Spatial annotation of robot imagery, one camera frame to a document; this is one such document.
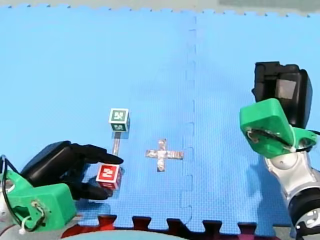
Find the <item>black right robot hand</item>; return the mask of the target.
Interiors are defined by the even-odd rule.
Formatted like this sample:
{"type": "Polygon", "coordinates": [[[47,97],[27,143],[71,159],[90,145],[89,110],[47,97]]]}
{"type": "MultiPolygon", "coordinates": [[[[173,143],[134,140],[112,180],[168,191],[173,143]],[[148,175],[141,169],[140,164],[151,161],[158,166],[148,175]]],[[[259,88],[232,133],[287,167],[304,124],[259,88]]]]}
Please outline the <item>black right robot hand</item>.
{"type": "Polygon", "coordinates": [[[288,122],[305,129],[310,117],[313,88],[305,69],[278,61],[257,62],[254,70],[255,101],[279,100],[288,122]]]}

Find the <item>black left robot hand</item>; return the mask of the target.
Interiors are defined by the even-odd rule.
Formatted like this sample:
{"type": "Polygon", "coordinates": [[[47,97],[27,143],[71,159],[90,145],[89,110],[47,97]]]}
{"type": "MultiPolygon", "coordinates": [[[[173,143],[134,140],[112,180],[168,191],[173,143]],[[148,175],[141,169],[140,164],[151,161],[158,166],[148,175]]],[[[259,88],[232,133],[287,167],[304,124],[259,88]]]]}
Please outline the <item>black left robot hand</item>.
{"type": "Polygon", "coordinates": [[[108,190],[82,182],[84,168],[88,164],[113,164],[119,166],[124,160],[107,153],[105,148],[72,143],[69,140],[47,145],[21,170],[20,175],[32,186],[66,184],[74,200],[106,200],[108,190]]]}

